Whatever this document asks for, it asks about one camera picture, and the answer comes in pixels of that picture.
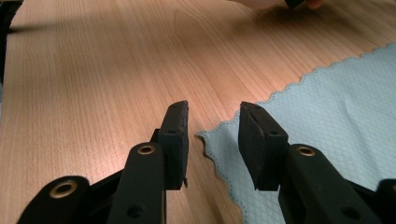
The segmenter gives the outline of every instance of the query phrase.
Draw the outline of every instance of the wooden table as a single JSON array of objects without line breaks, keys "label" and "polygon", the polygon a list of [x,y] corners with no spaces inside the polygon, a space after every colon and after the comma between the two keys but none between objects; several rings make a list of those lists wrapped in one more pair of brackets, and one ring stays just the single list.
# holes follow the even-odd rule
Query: wooden table
[{"label": "wooden table", "polygon": [[168,223],[241,223],[194,134],[317,66],[396,41],[394,0],[252,10],[225,0],[25,0],[8,36],[0,223],[53,179],[124,166],[173,102],[190,103],[189,187]]}]

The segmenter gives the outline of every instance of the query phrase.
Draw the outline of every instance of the black robotic claw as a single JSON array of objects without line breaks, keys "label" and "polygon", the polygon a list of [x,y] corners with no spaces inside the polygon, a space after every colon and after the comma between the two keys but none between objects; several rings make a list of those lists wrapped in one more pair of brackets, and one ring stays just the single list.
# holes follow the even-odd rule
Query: black robotic claw
[{"label": "black robotic claw", "polygon": [[238,144],[256,189],[279,191],[285,221],[396,223],[396,179],[376,192],[345,180],[316,148],[288,144],[264,108],[241,104]]},{"label": "black robotic claw", "polygon": [[189,108],[170,105],[150,142],[133,147],[125,168],[90,186],[81,176],[50,182],[19,223],[166,223],[166,190],[186,183]]}]

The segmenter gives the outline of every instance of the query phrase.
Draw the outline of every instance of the cleaning cloth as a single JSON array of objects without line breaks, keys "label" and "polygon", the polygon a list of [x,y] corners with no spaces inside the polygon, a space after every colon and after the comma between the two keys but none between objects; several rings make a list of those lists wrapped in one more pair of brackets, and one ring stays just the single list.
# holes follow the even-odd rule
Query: cleaning cloth
[{"label": "cleaning cloth", "polygon": [[[381,179],[396,178],[396,43],[317,68],[257,105],[288,133],[290,144],[321,150],[345,179],[375,190]],[[238,124],[239,112],[199,132],[205,152],[244,223],[285,223],[278,193],[253,187],[238,150]]]}]

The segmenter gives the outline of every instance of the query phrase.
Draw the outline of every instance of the wooden surface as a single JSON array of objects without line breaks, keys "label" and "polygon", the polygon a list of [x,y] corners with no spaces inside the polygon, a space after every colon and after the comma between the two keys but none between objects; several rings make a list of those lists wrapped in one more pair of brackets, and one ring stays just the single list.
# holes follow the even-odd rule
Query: wooden surface
[{"label": "wooden surface", "polygon": [[258,11],[225,0],[26,0],[11,28],[0,223],[15,223],[55,178],[95,183],[121,169],[180,100],[190,103],[189,188],[168,192],[168,223],[241,223],[194,134],[317,66],[396,41],[396,4]]}]

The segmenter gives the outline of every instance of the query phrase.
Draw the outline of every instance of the human hand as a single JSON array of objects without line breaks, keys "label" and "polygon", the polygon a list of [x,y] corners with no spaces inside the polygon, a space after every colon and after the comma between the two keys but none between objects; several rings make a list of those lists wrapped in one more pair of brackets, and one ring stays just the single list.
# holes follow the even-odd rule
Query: human hand
[{"label": "human hand", "polygon": [[[272,7],[273,5],[279,3],[285,3],[284,0],[231,0],[247,7],[255,8],[255,9],[263,9]],[[317,9],[323,4],[324,0],[305,0],[306,5],[311,9]]]}]

